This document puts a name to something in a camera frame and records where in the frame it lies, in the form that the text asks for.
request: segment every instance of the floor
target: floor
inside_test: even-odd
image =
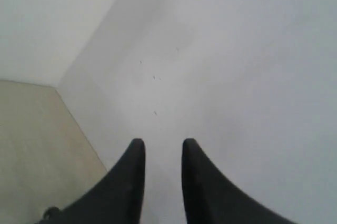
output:
[[[53,88],[0,81],[0,223],[33,223],[105,173]]]

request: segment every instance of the white floor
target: white floor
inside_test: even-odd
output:
[[[53,88],[0,81],[0,223],[32,223],[105,173]]]

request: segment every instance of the white wall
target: white wall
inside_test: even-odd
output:
[[[56,86],[114,0],[0,0],[0,79]]]
[[[299,223],[337,219],[335,0],[117,0],[59,93],[107,168],[147,144],[143,223],[185,223],[182,140]]]

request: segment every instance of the wall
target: wall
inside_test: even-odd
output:
[[[0,0],[0,79],[56,86],[114,0]]]
[[[337,219],[333,0],[116,0],[58,87],[107,168],[147,145],[143,223],[185,223],[182,140],[299,223]]]

